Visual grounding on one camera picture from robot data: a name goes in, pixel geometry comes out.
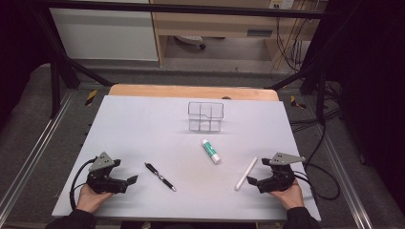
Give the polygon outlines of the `office chair base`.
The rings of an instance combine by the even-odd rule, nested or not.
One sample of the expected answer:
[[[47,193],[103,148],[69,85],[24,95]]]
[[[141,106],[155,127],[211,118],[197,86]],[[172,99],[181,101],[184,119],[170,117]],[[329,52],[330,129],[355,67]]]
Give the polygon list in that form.
[[[183,43],[198,46],[201,50],[206,48],[205,44],[203,43],[203,39],[200,36],[175,35],[175,38]]]

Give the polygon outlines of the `aluminium rail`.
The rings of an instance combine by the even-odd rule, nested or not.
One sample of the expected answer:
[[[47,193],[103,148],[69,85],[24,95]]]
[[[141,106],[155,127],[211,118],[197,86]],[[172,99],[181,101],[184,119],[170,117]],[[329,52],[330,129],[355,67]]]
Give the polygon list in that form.
[[[324,133],[324,148],[325,154],[330,162],[330,166],[338,183],[340,184],[342,194],[351,211],[352,218],[358,229],[373,229],[373,224],[369,218],[367,211],[362,204],[362,201],[357,194],[352,180],[347,173],[342,161],[340,160],[337,151],[329,137],[328,133]]]
[[[68,90],[65,93],[61,101],[60,110],[56,113],[55,117],[48,121],[44,131],[41,133],[40,137],[30,151],[28,158],[25,160],[16,178],[13,180],[11,187],[8,189],[5,196],[0,200],[0,225],[3,224],[9,216],[15,202],[18,200],[24,186],[28,182],[36,164],[42,157],[43,152],[52,139],[61,119],[68,110],[74,95],[75,90]]]

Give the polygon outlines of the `wooden desk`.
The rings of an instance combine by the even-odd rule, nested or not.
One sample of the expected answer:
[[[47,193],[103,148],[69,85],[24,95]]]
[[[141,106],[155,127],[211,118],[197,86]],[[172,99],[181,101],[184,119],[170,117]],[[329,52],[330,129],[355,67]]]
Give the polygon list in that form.
[[[224,6],[270,9],[270,0],[149,0],[152,4]],[[291,10],[323,11],[329,0],[294,0]],[[311,41],[319,25],[317,19],[272,18],[236,15],[208,15],[154,12],[152,14],[159,62],[164,62],[170,36],[262,38],[273,66],[287,63],[294,42]]]

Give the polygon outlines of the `green and white glue stick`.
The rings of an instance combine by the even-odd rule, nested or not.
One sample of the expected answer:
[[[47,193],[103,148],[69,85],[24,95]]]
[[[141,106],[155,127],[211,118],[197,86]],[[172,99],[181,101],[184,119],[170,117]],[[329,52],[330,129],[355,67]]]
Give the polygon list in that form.
[[[216,150],[213,148],[213,146],[207,139],[204,139],[202,141],[202,145],[203,145],[205,151],[207,152],[207,154],[209,155],[209,157],[211,158],[211,160],[215,164],[217,164],[221,161],[221,158],[219,157],[218,153],[216,152]]]

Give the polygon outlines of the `clear plastic organizer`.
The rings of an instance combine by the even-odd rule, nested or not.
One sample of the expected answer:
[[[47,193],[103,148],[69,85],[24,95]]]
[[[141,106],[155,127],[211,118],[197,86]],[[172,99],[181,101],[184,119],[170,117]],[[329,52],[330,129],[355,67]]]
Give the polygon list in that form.
[[[217,133],[222,128],[224,104],[217,102],[188,103],[189,130]]]

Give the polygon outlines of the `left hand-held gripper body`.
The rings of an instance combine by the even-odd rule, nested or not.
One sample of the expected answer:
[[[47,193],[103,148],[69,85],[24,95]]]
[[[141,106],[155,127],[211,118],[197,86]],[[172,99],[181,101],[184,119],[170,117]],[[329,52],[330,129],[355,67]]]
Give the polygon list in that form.
[[[91,189],[98,193],[125,193],[128,187],[126,180],[110,177],[110,173],[116,167],[114,159],[111,159],[106,152],[102,152],[92,166],[89,168],[86,183]]]

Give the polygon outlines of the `black metal frame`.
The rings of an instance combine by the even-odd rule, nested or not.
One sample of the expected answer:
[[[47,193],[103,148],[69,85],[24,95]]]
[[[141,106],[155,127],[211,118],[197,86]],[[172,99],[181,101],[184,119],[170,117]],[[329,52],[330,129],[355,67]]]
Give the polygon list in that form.
[[[91,72],[84,66],[73,61],[66,54],[59,42],[57,32],[51,29],[49,21],[45,18],[44,12],[49,8],[69,9],[69,10],[111,10],[111,11],[134,11],[134,12],[163,12],[181,14],[208,14],[208,15],[236,15],[251,17],[274,17],[274,18],[305,18],[305,19],[325,19],[335,18],[340,15],[338,11],[308,11],[308,10],[262,10],[253,8],[235,7],[214,7],[214,6],[192,6],[173,4],[150,4],[150,3],[123,3],[123,2],[99,2],[99,1],[74,1],[74,0],[31,0],[30,10],[39,25],[39,29],[44,33],[48,47],[48,56],[52,59],[52,92],[53,92],[53,112],[56,116],[60,109],[58,76],[61,75],[69,88],[76,89],[80,82],[75,74],[75,70],[84,73],[103,86],[113,86],[114,83]]]

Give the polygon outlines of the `yellow and black tape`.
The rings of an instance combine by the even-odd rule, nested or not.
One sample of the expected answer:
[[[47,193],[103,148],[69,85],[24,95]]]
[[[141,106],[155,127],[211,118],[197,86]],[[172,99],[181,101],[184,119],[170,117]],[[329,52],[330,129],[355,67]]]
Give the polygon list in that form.
[[[97,90],[91,90],[86,101],[85,101],[85,106],[91,106],[94,98],[96,97]]]
[[[300,108],[300,109],[306,109],[306,108],[307,108],[307,106],[306,106],[305,104],[299,103],[299,102],[296,100],[296,97],[295,97],[294,95],[291,95],[291,96],[290,96],[290,106],[292,106],[292,107],[298,107],[298,108]]]

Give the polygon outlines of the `white board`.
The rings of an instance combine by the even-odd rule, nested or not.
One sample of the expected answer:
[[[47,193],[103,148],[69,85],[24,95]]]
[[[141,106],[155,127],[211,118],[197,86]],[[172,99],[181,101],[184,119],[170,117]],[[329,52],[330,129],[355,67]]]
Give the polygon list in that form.
[[[262,164],[262,158],[278,152],[298,153],[284,104],[226,100],[221,130],[200,133],[189,130],[188,103],[186,98],[104,97],[68,180],[84,182],[87,171],[83,163],[102,152],[121,160],[111,173],[113,178],[138,176],[138,180],[125,193],[109,198],[96,216],[174,221],[285,219],[277,198],[260,193],[247,182],[234,190],[254,157],[258,160],[249,174],[264,179],[271,170]],[[205,151],[204,139],[218,153],[219,163]],[[152,164],[177,192],[144,162]]]

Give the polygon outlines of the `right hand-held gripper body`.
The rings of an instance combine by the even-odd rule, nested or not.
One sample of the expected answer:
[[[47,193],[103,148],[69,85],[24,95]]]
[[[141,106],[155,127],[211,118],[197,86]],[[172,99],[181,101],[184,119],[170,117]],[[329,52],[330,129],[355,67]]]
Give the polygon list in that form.
[[[306,160],[303,156],[294,156],[280,152],[276,153],[274,157],[270,159],[269,167],[272,170],[272,177],[258,181],[257,187],[260,193],[285,191],[295,180],[291,164],[304,162]]]

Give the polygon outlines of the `white power strip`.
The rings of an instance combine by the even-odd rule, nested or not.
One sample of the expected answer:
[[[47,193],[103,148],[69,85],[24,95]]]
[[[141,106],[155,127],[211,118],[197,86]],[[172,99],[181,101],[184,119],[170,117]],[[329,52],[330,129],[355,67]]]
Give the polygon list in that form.
[[[269,8],[276,10],[290,10],[294,0],[270,0]]]

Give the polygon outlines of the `person's right hand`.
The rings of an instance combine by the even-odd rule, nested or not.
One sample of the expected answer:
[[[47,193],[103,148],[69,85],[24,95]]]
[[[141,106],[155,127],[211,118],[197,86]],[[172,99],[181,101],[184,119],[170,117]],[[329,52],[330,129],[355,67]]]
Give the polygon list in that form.
[[[297,180],[285,191],[272,191],[270,194],[278,198],[286,210],[305,206],[302,189]]]

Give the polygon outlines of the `black pen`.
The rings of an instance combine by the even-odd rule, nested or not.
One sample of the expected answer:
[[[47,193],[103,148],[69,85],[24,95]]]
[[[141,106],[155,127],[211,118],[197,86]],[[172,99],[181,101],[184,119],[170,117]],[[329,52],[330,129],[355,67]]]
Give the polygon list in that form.
[[[153,173],[159,180],[161,180],[169,189],[173,192],[177,192],[176,187],[171,184],[165,177],[163,177],[160,172],[150,163],[144,162],[145,167]]]

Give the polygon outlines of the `white cabinet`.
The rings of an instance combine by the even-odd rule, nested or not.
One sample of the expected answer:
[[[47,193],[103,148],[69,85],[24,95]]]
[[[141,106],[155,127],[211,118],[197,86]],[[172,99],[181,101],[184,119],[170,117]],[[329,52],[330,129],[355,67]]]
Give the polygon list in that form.
[[[51,9],[51,13],[71,58],[159,59],[150,12]]]

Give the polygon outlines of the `person's left hand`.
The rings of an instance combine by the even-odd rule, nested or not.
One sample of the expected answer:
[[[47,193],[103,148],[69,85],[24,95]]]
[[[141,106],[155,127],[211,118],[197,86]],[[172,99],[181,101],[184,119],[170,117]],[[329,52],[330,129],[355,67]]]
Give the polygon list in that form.
[[[95,213],[101,204],[110,198],[113,193],[101,193],[94,192],[88,184],[85,184],[79,193],[78,202],[76,208],[88,213]]]

